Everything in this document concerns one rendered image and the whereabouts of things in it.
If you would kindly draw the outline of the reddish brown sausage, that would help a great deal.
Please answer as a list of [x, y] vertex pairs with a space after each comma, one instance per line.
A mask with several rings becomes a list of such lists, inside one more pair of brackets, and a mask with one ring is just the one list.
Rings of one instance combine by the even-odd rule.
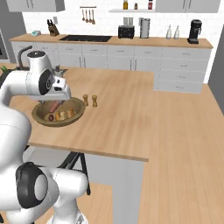
[[60, 101], [54, 102], [53, 105], [49, 109], [49, 113], [53, 113], [59, 105], [60, 105]]

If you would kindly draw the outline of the rail with hanging wooden tools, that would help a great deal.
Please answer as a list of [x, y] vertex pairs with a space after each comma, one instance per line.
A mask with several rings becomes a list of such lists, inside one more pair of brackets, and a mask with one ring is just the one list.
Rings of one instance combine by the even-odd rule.
[[95, 6], [81, 6], [82, 20], [92, 25], [95, 24]]

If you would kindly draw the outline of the black coffee machine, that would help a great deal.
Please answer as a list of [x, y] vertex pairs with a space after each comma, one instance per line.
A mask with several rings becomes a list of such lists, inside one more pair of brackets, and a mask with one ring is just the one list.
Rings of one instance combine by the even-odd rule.
[[193, 19], [191, 22], [191, 29], [187, 42], [189, 44], [198, 44], [198, 36], [201, 33], [202, 22], [199, 19]]

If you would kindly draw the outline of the wooden knife block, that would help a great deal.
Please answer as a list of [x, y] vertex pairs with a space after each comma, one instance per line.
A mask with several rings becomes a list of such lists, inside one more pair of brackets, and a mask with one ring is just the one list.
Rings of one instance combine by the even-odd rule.
[[56, 25], [53, 23], [53, 21], [51, 19], [47, 20], [47, 24], [48, 24], [48, 30], [52, 37], [56, 37], [60, 34]]

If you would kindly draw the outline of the dark grey fridge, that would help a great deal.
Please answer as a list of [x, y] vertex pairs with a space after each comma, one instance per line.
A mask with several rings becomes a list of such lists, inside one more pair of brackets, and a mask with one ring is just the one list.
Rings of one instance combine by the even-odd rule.
[[208, 86], [224, 113], [224, 41], [220, 41], [209, 77]]

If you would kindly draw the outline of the grey wall cupboards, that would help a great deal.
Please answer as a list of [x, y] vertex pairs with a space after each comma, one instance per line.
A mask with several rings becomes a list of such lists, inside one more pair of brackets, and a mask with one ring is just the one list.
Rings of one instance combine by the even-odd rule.
[[221, 0], [156, 0], [155, 12], [217, 13]]
[[64, 0], [6, 0], [10, 12], [59, 12]]

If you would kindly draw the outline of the black hob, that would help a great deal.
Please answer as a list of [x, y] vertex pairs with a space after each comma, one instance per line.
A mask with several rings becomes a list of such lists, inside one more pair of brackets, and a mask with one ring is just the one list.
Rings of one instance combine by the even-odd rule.
[[108, 42], [112, 36], [97, 35], [67, 35], [61, 41], [85, 41], [85, 42]]

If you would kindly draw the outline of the black toaster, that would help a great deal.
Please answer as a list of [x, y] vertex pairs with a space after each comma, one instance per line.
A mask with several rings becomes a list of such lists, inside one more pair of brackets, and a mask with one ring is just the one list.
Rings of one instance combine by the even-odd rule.
[[134, 25], [120, 25], [118, 27], [118, 38], [119, 39], [133, 39], [135, 35]]

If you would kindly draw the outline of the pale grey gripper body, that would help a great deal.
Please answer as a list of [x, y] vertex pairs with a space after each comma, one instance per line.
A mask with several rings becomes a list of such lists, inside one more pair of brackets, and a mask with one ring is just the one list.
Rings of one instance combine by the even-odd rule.
[[36, 101], [64, 101], [71, 98], [69, 86], [66, 86], [60, 91], [55, 91], [53, 88], [45, 95], [31, 95], [30, 98]]

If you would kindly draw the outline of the grey base cupboard run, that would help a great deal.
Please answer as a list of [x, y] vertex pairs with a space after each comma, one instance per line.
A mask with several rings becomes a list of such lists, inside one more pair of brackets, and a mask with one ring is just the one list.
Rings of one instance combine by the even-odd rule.
[[30, 46], [46, 52], [54, 66], [100, 68], [154, 73], [160, 91], [196, 93], [203, 85], [211, 50], [171, 45], [12, 40], [15, 53]]

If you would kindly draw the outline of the brown wooden bowl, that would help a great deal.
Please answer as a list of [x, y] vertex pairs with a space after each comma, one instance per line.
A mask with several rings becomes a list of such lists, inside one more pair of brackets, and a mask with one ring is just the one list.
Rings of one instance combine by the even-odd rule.
[[[38, 104], [31, 112], [33, 119], [36, 122], [43, 124], [44, 126], [63, 127], [63, 126], [67, 126], [71, 123], [74, 123], [78, 119], [80, 119], [85, 111], [85, 108], [86, 108], [86, 105], [82, 100], [72, 97], [70, 100], [65, 101], [65, 103], [63, 105], [59, 105], [53, 113], [49, 113], [49, 109], [53, 105], [54, 102], [56, 102], [56, 101], [47, 101], [46, 105]], [[73, 116], [72, 118], [68, 118], [66, 116], [66, 120], [64, 120], [64, 121], [57, 121], [55, 119], [55, 114], [57, 111], [59, 111], [59, 112], [66, 111], [67, 112], [69, 109], [73, 109], [76, 112], [76, 115]], [[53, 121], [48, 120], [49, 115], [54, 116]]]

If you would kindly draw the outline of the black sink tap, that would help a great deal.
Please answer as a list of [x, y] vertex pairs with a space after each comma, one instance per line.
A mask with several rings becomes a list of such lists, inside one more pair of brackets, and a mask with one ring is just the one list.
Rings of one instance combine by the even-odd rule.
[[32, 45], [28, 45], [27, 47], [21, 49], [21, 50], [18, 52], [17, 60], [18, 60], [19, 69], [20, 69], [20, 70], [24, 70], [24, 66], [23, 66], [23, 63], [22, 63], [22, 53], [24, 53], [25, 51], [30, 50], [30, 49], [32, 49]]

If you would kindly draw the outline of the white wall shelf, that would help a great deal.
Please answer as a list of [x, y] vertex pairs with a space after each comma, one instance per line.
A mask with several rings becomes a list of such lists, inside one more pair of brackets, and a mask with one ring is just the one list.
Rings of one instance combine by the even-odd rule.
[[155, 12], [155, 9], [152, 10], [148, 10], [148, 9], [138, 9], [138, 10], [134, 10], [134, 9], [127, 9], [127, 10], [123, 10], [123, 9], [112, 9], [109, 10], [108, 12], [113, 12], [113, 13], [151, 13], [151, 12]]

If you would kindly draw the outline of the grey built-in oven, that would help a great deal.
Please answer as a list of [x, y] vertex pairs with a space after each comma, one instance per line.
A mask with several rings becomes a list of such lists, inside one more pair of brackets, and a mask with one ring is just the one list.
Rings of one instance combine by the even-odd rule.
[[0, 28], [0, 63], [11, 61], [11, 43]]

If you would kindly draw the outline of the small grey soap dispenser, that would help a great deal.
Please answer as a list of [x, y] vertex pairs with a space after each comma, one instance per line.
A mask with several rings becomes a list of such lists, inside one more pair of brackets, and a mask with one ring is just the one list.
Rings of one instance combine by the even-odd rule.
[[64, 73], [64, 70], [63, 69], [60, 69], [59, 66], [56, 66], [55, 67], [55, 70], [54, 70], [54, 75], [55, 76], [63, 77], [63, 73]]

